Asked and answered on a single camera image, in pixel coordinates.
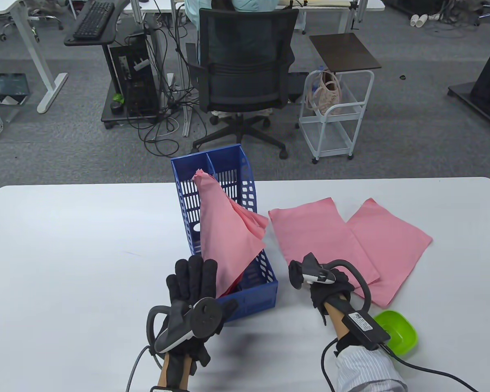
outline pink cloth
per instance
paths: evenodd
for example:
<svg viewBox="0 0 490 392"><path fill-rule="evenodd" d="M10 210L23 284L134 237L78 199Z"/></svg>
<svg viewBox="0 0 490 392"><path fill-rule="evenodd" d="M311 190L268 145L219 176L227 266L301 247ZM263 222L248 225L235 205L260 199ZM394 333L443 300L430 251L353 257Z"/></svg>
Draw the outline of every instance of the pink cloth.
<svg viewBox="0 0 490 392"><path fill-rule="evenodd" d="M218 263L216 297L241 276L263 250L269 220L241 207L203 170L193 177L200 194L200 240L204 259Z"/></svg>
<svg viewBox="0 0 490 392"><path fill-rule="evenodd" d="M347 260L361 273L367 283L379 278L367 254L348 229L331 198L303 204L290 209L269 211L274 232L287 264L303 261L303 256L314 253L321 264L336 259ZM357 280L341 268L355 287Z"/></svg>
<svg viewBox="0 0 490 392"><path fill-rule="evenodd" d="M432 237L395 217L372 198L363 203L346 225L381 277L370 284L372 301L381 307L389 306ZM361 289L356 293L363 296Z"/></svg>

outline black mesh chair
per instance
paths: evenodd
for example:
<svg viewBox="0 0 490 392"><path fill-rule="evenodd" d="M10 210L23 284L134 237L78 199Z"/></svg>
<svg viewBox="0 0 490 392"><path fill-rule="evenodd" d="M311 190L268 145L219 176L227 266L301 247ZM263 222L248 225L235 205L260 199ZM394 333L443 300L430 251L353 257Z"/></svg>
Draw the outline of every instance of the black mesh chair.
<svg viewBox="0 0 490 392"><path fill-rule="evenodd" d="M281 149L279 158L288 158L285 144L252 127L265 116L243 119L243 113L275 108L288 102L288 68L294 62L290 41L298 17L297 9L255 13L200 9L200 47L187 44L187 62L193 86L200 92L200 108L205 113L218 110L234 113L221 119L228 124L196 140L192 152L207 142L236 135L241 142L249 135ZM220 119L211 117L216 125Z"/></svg>

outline green object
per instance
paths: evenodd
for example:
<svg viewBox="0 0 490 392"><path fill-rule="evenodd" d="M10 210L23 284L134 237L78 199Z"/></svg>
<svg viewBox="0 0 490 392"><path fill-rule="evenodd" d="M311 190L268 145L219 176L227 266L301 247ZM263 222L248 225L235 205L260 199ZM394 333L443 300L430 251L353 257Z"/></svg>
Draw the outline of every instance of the green object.
<svg viewBox="0 0 490 392"><path fill-rule="evenodd" d="M390 341L387 346L396 355L405 355L416 347L418 341L417 332L401 313L385 310L374 317L374 320L390 335Z"/></svg>
<svg viewBox="0 0 490 392"><path fill-rule="evenodd" d="M121 95L121 94L114 94L113 101L121 103L122 105L125 103L125 99L123 98L123 95Z"/></svg>

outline gray carpet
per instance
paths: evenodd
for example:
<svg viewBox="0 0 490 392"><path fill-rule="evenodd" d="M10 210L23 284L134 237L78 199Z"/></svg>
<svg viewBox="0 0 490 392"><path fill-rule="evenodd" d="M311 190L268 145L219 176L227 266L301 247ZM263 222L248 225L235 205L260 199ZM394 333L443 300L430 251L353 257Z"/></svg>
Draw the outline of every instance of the gray carpet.
<svg viewBox="0 0 490 392"><path fill-rule="evenodd" d="M103 127L100 115L109 83L103 54L98 47L64 47L71 19L65 17L64 23L64 32L52 24L38 24L51 70L69 73L43 115L36 112L43 84L18 32L11 30L8 41L0 42L0 71L27 73L34 92L0 136L0 187L172 181L169 159L146 152L135 129ZM321 60L308 36L334 32L337 23L328 13L309 14L308 34L295 33L292 41L294 71L317 69ZM490 178L490 125L446 95L448 85L475 80L481 72L490 55L490 22L478 29L446 28L432 23L411 28L406 17L392 9L367 13L356 33L383 68L375 72L355 159L329 157L313 165L302 135L294 129L298 108L287 107L275 112L269 133L287 144L288 160L279 160L273 147L249 138L243 141L256 179ZM194 41L192 30L187 40ZM172 50L165 67L176 69ZM209 132L214 130L207 125ZM176 132L172 137L180 143L178 155L188 153L192 140L203 133L197 117L188 139ZM204 148L230 142L232 138ZM170 147L162 145L164 151Z"/></svg>

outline keyboard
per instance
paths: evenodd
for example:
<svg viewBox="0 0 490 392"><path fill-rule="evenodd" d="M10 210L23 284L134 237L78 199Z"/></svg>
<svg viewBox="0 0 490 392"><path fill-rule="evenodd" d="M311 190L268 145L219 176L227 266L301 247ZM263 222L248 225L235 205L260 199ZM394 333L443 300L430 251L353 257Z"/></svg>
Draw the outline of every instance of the keyboard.
<svg viewBox="0 0 490 392"><path fill-rule="evenodd" d="M73 33L73 38L77 40L99 39L114 12L114 4L112 2L94 2L86 12L87 15Z"/></svg>

